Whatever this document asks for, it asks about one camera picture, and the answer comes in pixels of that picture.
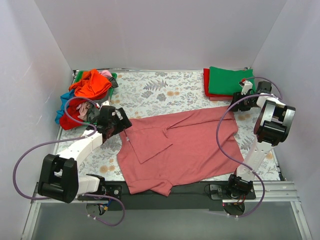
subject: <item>red clothing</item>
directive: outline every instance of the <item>red clothing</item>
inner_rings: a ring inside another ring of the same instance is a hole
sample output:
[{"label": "red clothing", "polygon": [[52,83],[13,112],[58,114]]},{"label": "red clothing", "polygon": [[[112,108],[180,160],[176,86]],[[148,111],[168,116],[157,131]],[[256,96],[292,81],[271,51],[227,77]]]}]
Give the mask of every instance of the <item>red clothing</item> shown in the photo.
[{"label": "red clothing", "polygon": [[72,84],[69,91],[75,89],[75,96],[98,100],[106,96],[111,86],[111,82],[106,77],[102,76],[97,69],[92,69],[83,72],[81,80]]},{"label": "red clothing", "polygon": [[230,95],[220,95],[209,93],[209,81],[210,81],[210,69],[203,69],[203,83],[204,83],[204,94],[210,97],[210,101],[225,101],[232,100],[233,96]]},{"label": "red clothing", "polygon": [[[131,194],[153,190],[168,196],[175,185],[233,173],[238,163],[218,148],[216,129],[227,107],[131,119],[121,132],[117,160]],[[243,161],[234,138],[238,126],[234,114],[224,118],[219,137],[231,156]]]},{"label": "red clothing", "polygon": [[[83,122],[82,119],[78,118],[79,116],[79,110],[77,110],[77,107],[84,103],[86,100],[85,99],[73,99],[70,101],[69,106],[67,108],[67,112],[68,114],[70,114],[71,117],[73,117],[74,119]],[[81,126],[80,123],[77,123],[75,121],[73,121],[72,119],[70,119],[66,113],[63,114],[63,116],[60,118],[59,120],[60,126],[64,129],[64,130],[69,130],[69,129],[73,129],[75,127],[79,127]]]}]

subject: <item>table surface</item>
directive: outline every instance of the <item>table surface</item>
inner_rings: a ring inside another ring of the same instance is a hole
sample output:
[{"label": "table surface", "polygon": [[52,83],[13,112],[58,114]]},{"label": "table surface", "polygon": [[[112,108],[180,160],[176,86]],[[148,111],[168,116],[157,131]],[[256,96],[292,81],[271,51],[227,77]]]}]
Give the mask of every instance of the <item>table surface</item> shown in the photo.
[{"label": "table surface", "polygon": [[[205,96],[201,71],[127,71],[117,74],[119,87],[114,90],[111,105],[116,108],[122,107],[129,118],[140,119],[230,104],[229,101],[210,101]],[[239,128],[235,139],[244,158],[254,140],[253,128],[259,113],[258,108],[235,113]],[[67,131],[62,129],[59,138],[79,137],[84,130],[85,127]],[[71,144],[72,141],[59,143],[56,152],[61,152]],[[106,181],[124,181],[117,162],[117,153],[121,146],[122,142],[118,135],[111,137],[86,158],[80,165],[78,173],[100,175]],[[266,156],[257,173],[264,181],[280,180],[273,153],[270,152]],[[229,175],[213,176],[205,180],[226,181]]]}]

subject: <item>cable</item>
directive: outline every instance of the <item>cable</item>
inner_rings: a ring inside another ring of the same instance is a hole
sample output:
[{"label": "cable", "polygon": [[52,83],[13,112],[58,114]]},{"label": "cable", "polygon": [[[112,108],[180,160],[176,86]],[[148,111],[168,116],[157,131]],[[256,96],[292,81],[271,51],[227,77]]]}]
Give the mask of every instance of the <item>cable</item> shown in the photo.
[{"label": "cable", "polygon": [[[82,96],[75,96],[73,98],[70,98],[64,105],[64,112],[65,114],[68,116],[68,118],[72,119],[73,121],[75,121],[76,123],[79,123],[79,124],[82,124],[82,125],[86,125],[86,126],[91,126],[93,127],[94,131],[90,134],[87,135],[87,137],[90,137],[92,136],[93,134],[95,134],[97,132],[97,128],[95,125],[93,124],[90,124],[90,123],[85,123],[85,122],[82,122],[82,121],[78,121],[77,119],[74,119],[72,116],[70,116],[70,114],[67,112],[67,107],[69,106],[69,103],[70,101],[72,101],[73,99],[85,99],[87,101],[89,101],[90,103],[92,104],[96,104],[94,101],[86,98],[86,97],[82,97]],[[14,168],[13,168],[13,173],[12,173],[12,182],[13,182],[13,186],[16,190],[16,192],[22,196],[23,198],[25,199],[30,199],[30,200],[46,200],[46,199],[50,199],[50,197],[33,197],[33,196],[28,196],[26,194],[24,194],[18,187],[17,185],[17,169],[18,169],[18,166],[20,164],[20,162],[22,161],[22,159],[24,159],[24,157],[30,153],[31,151],[37,149],[37,148],[40,148],[42,146],[45,146],[45,145],[49,145],[49,144],[56,144],[56,143],[63,143],[63,142],[68,142],[68,141],[76,141],[76,140],[81,140],[81,139],[84,139],[86,138],[86,136],[80,136],[80,137],[74,137],[74,138],[69,138],[69,139],[61,139],[61,140],[54,140],[54,141],[47,141],[47,142],[44,142],[44,143],[41,143],[41,144],[38,144],[36,146],[33,146],[32,148],[30,148],[29,150],[27,150],[24,154],[22,154],[22,156],[18,159],[18,161],[16,162],[16,164],[14,165]]]},{"label": "cable", "polygon": [[107,222],[107,221],[104,221],[103,219],[99,218],[99,217],[96,217],[95,215],[93,214],[88,214],[88,217],[92,217],[93,219],[95,220],[98,220],[99,222],[105,224],[105,225],[108,225],[110,227],[115,227],[117,225],[119,225],[120,223],[122,223],[122,221],[125,219],[125,216],[126,216],[126,209],[125,209],[125,205],[118,199],[118,198],[115,198],[113,196],[105,196],[105,195],[97,195],[97,194],[90,194],[90,193],[85,193],[84,194],[85,196],[87,197],[93,197],[93,198],[107,198],[107,199],[110,199],[110,200],[115,200],[116,202],[118,202],[120,205],[121,205],[121,208],[122,208],[122,217],[121,219],[116,222],[116,223],[110,223],[110,222]]},{"label": "cable", "polygon": [[268,81],[269,83],[272,83],[275,86],[275,88],[278,90],[278,92],[279,92],[280,96],[278,98],[280,100],[283,99],[283,95],[282,95],[282,92],[281,92],[280,88],[275,84],[275,82],[271,81],[270,79],[265,78],[265,77],[261,77],[261,76],[251,76],[251,77],[245,78],[245,80],[249,80],[249,79],[263,79],[263,80]]},{"label": "cable", "polygon": [[[259,179],[259,181],[261,182],[261,185],[262,185],[262,196],[261,196],[261,199],[260,201],[257,203],[257,205],[249,212],[243,214],[243,215],[240,215],[240,216],[233,216],[231,215],[232,217],[235,217],[235,218],[242,218],[242,217],[246,217],[246,216],[249,216],[250,214],[252,214],[262,203],[264,197],[265,197],[265,184],[263,182],[263,180],[261,179],[261,177],[252,169],[252,167],[250,167],[248,164],[244,163],[244,162],[241,162],[237,159],[235,159],[234,157],[230,156],[228,153],[225,152],[225,150],[222,148],[221,144],[220,144],[220,141],[219,141],[219,129],[220,129],[220,126],[221,126],[221,123],[223,121],[223,119],[225,118],[225,116],[227,115],[227,113],[235,106],[237,105],[238,103],[240,103],[241,101],[245,100],[245,99],[250,99],[250,98],[256,98],[256,97],[262,97],[262,96],[266,96],[266,97],[272,97],[274,98],[273,95],[271,94],[266,94],[266,93],[261,93],[261,94],[253,94],[253,95],[249,95],[249,96],[245,96],[241,99],[239,99],[238,101],[236,101],[235,103],[233,103],[231,106],[228,107],[228,109],[224,112],[224,114],[222,115],[222,117],[220,118],[219,122],[218,122],[218,125],[216,127],[216,132],[215,132],[215,139],[216,139],[216,143],[219,147],[219,149],[221,150],[221,152],[227,156],[229,159],[231,159],[232,161],[235,161],[236,163],[238,164],[241,164],[245,167],[247,167],[248,169],[250,169],[252,171],[252,173]],[[222,214],[222,213],[217,213],[217,212],[211,212],[212,214],[216,214],[216,215],[221,215],[221,216],[225,216],[225,214]]]}]

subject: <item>pile of clothes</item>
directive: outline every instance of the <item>pile of clothes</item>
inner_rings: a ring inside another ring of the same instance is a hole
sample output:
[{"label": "pile of clothes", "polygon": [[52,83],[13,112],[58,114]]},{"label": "pile of clothes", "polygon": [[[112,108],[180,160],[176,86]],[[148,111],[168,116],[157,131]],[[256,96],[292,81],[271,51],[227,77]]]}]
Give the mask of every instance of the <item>pile of clothes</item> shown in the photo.
[{"label": "pile of clothes", "polygon": [[[231,101],[234,93],[242,91],[239,82],[253,76],[253,70],[247,68],[242,70],[227,70],[214,66],[204,68],[204,93],[210,101]],[[249,81],[252,82],[252,89],[255,91],[254,80]]]},{"label": "pile of clothes", "polygon": [[66,102],[73,97],[85,97],[97,103],[94,105],[85,99],[73,99],[70,101],[67,112],[80,122],[91,122],[99,115],[99,108],[103,102],[110,101],[111,89],[117,88],[117,75],[108,70],[98,72],[96,69],[82,72],[82,77],[69,87],[69,92],[61,98],[61,108],[58,110],[55,122],[64,130],[81,126],[80,123],[70,119],[65,113]]}]

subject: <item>green folded cloth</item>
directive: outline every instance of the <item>green folded cloth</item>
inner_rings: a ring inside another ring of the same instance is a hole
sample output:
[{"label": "green folded cloth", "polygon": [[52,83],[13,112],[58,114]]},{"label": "green folded cloth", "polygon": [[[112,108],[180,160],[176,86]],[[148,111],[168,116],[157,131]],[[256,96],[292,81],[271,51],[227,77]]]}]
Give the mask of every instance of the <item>green folded cloth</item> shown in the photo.
[{"label": "green folded cloth", "polygon": [[[253,76],[254,75],[252,69],[234,71],[211,66],[209,78],[209,93],[233,95],[235,92],[241,92],[242,87],[239,85],[239,82],[242,79]],[[256,87],[254,79],[249,79],[249,81],[252,82],[252,89],[255,91]]]}]

